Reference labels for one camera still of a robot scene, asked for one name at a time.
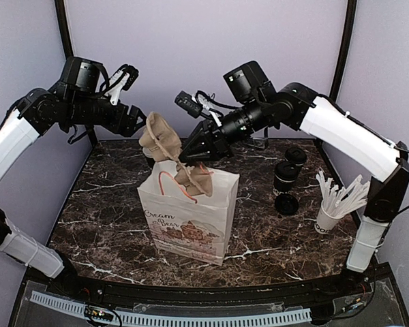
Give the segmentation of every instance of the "black cup lid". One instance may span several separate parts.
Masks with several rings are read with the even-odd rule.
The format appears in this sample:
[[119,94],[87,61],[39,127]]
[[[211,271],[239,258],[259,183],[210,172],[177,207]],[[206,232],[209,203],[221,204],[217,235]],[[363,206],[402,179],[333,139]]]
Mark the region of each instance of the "black cup lid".
[[285,152],[285,159],[296,165],[303,165],[307,161],[306,152],[294,146]]
[[287,193],[279,194],[274,200],[275,210],[283,216],[291,216],[299,209],[299,202]]
[[295,181],[299,170],[292,162],[281,161],[275,165],[274,174],[284,181]]

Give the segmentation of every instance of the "white wall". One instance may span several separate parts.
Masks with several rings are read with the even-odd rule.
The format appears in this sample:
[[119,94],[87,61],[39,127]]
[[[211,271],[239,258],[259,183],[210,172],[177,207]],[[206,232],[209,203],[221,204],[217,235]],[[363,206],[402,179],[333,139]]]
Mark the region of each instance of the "white wall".
[[[409,1],[358,1],[338,104],[409,147]],[[328,151],[346,183],[359,172],[369,176],[346,156]],[[409,203],[409,190],[404,203]],[[391,263],[409,311],[409,211],[394,221],[378,258]]]
[[[0,122],[14,101],[48,88],[65,62],[54,1],[0,1]],[[22,230],[45,243],[90,151],[57,128],[29,148],[0,184],[0,207]],[[25,268],[0,253],[0,327],[7,326]]]
[[[257,60],[276,89],[302,82],[328,93],[341,42],[346,0],[67,1],[76,55],[113,72],[140,70],[123,102],[158,111],[180,136],[197,121],[174,104],[179,91],[215,92],[236,104],[222,76]],[[97,129],[101,139],[118,138]],[[306,137],[287,127],[275,137]]]

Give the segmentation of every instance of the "black tube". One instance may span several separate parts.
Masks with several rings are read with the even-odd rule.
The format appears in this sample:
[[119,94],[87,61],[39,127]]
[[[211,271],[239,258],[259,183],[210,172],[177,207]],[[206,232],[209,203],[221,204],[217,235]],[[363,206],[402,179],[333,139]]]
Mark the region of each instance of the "black tube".
[[[68,29],[67,14],[65,12],[65,4],[63,0],[55,0],[57,23],[59,26],[59,32],[61,34],[63,53],[65,58],[73,57],[74,51],[71,43],[70,30]],[[98,143],[97,136],[94,132],[93,125],[85,125],[88,132],[89,141],[92,147]]]
[[346,21],[344,23],[344,31],[342,33],[341,48],[336,63],[335,75],[333,77],[332,87],[329,97],[336,101],[338,98],[339,88],[341,87],[342,77],[346,67],[348,50],[350,48],[350,40],[352,38],[354,17],[356,16],[357,0],[348,0]]

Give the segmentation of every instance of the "white ventilation grille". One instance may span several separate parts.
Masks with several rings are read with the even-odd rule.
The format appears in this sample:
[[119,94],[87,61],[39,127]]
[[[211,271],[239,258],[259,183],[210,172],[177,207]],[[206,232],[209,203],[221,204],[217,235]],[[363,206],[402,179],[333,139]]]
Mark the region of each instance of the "white ventilation grille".
[[[81,319],[86,319],[83,315],[85,304],[64,300],[48,294],[33,291],[31,302],[43,307],[62,312]],[[302,322],[310,322],[310,309],[296,311],[271,313],[268,315],[249,315],[244,317],[164,317],[161,315],[143,315],[115,310],[123,321],[125,327],[152,326],[152,327],[272,327],[290,326]],[[112,326],[119,326],[119,321],[115,317],[110,323]]]

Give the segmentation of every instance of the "paper cup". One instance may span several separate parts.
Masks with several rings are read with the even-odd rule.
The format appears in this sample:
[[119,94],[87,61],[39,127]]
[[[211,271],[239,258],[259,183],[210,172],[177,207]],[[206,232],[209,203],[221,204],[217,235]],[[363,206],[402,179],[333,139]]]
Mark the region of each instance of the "paper cup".
[[325,213],[321,202],[320,212],[315,222],[315,230],[320,234],[328,234],[342,217],[332,217]]
[[151,153],[151,151],[148,148],[142,148],[142,153],[144,153],[149,167],[153,168],[153,166],[155,165],[155,160],[153,159],[153,154]]

